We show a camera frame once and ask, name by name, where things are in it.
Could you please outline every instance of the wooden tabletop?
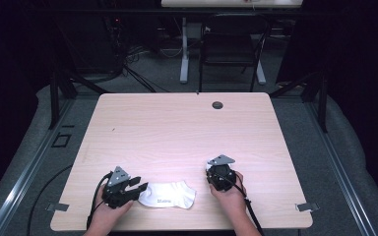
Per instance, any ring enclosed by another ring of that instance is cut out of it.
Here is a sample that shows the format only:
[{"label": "wooden tabletop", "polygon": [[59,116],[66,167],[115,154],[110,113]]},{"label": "wooden tabletop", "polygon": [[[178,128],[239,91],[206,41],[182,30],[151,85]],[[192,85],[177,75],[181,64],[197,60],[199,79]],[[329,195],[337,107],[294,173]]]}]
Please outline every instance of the wooden tabletop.
[{"label": "wooden tabletop", "polygon": [[[212,104],[221,102],[222,109]],[[117,93],[100,97],[51,228],[85,230],[99,180],[119,165],[142,183],[185,181],[196,191],[189,209],[135,202],[115,230],[231,229],[205,175],[225,154],[263,228],[306,228],[309,212],[273,105],[265,93]]]},{"label": "wooden tabletop", "polygon": [[300,8],[303,0],[161,0],[162,7]]}]

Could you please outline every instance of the human hand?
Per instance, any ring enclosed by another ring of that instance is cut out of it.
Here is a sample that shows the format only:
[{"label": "human hand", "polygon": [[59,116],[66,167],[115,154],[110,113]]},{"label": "human hand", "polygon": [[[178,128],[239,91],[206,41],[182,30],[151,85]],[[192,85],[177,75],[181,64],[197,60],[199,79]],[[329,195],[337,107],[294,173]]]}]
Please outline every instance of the human hand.
[{"label": "human hand", "polygon": [[95,211],[91,225],[85,233],[87,236],[104,236],[107,235],[116,225],[119,218],[122,217],[133,205],[134,201],[129,201],[122,207],[111,208],[102,203],[102,193],[105,185],[100,186],[95,200]]},{"label": "human hand", "polygon": [[[239,172],[235,172],[237,175],[235,185],[243,190],[247,194],[246,189],[242,185],[243,176]],[[226,192],[217,191],[216,188],[210,184],[211,194],[217,198],[226,215],[230,216],[236,213],[245,213],[246,205],[244,196],[235,187],[230,188]]]}]

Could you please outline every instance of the person's left hand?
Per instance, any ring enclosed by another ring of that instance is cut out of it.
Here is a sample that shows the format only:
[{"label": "person's left hand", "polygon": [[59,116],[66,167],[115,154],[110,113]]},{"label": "person's left hand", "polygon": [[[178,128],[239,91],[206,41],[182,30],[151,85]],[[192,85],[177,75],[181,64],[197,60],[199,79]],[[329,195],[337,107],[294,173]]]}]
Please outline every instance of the person's left hand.
[{"label": "person's left hand", "polygon": [[97,192],[96,200],[94,207],[94,216],[92,218],[91,225],[85,235],[93,236],[104,236],[107,235],[113,227],[115,227],[116,222],[122,215],[124,215],[133,205],[134,201],[129,201],[122,207],[111,208],[106,204],[101,204],[102,202],[102,193],[104,185],[100,186],[99,191]]}]

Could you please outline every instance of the chair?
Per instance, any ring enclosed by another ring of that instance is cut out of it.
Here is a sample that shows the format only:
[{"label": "chair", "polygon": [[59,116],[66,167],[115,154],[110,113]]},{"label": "chair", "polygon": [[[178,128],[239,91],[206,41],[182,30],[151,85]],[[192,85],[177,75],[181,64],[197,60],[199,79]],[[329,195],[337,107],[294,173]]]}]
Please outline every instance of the chair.
[{"label": "chair", "polygon": [[265,39],[270,31],[269,22],[258,14],[215,14],[201,27],[199,60],[199,91],[202,91],[203,70],[206,66],[253,67],[250,91],[257,79],[257,67]]}]

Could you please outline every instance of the desk hole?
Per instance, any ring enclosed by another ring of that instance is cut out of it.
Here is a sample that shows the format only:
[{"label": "desk hole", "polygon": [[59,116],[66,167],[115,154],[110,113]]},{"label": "desk hole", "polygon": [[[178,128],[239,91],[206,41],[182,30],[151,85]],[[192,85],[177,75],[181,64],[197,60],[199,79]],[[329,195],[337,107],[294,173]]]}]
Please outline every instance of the desk hole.
[{"label": "desk hole", "polygon": [[214,101],[213,102],[213,108],[214,109],[222,109],[223,108],[222,102],[220,102],[220,101]]}]

